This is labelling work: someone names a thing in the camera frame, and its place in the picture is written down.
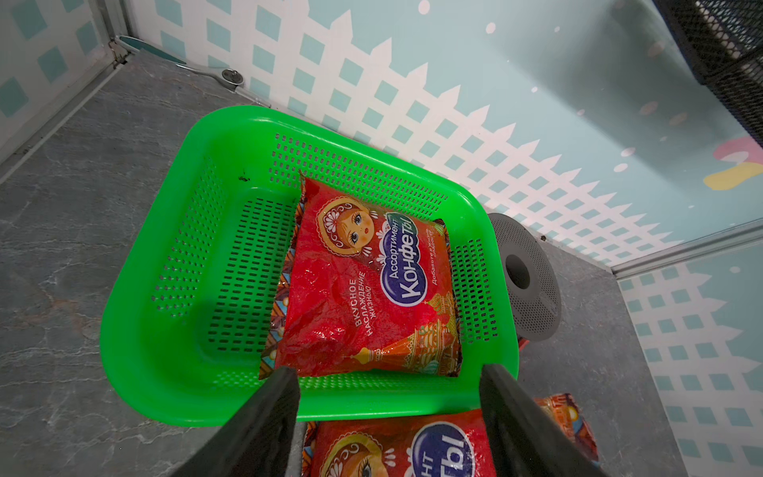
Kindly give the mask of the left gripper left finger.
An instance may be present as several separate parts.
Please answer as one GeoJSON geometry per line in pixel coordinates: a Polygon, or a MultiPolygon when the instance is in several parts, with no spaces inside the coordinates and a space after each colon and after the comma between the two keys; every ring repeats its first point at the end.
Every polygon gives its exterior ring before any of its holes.
{"type": "Polygon", "coordinates": [[[300,402],[297,373],[276,370],[176,476],[283,476],[300,402]]]}

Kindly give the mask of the red candy bag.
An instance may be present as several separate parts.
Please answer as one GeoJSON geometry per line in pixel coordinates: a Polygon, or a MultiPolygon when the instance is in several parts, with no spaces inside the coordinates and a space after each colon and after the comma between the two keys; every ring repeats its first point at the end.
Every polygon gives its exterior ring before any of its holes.
{"type": "MultiPolygon", "coordinates": [[[[570,395],[533,400],[573,445],[601,469],[596,441],[570,395]]],[[[482,409],[456,415],[309,423],[301,473],[304,476],[499,476],[482,409]]]]}
{"type": "Polygon", "coordinates": [[[448,231],[309,177],[276,288],[259,374],[382,370],[456,377],[461,318],[448,231]]]}

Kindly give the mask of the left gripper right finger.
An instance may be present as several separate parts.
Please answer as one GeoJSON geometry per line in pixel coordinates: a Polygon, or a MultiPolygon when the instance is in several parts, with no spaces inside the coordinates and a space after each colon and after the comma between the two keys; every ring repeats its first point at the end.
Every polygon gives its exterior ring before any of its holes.
{"type": "Polygon", "coordinates": [[[482,368],[480,403],[499,476],[602,476],[501,365],[482,368]]]}

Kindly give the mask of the green plastic basket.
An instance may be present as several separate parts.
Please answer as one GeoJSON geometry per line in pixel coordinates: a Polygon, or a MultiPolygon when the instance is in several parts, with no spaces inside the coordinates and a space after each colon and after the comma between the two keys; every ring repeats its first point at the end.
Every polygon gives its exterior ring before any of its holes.
{"type": "Polygon", "coordinates": [[[227,107],[190,129],[103,312],[101,359],[123,401],[167,425],[220,427],[261,387],[302,175],[445,222],[464,362],[456,378],[378,370],[303,378],[300,421],[462,413],[480,403],[485,365],[518,373],[505,270],[475,197],[285,113],[227,107]]]}

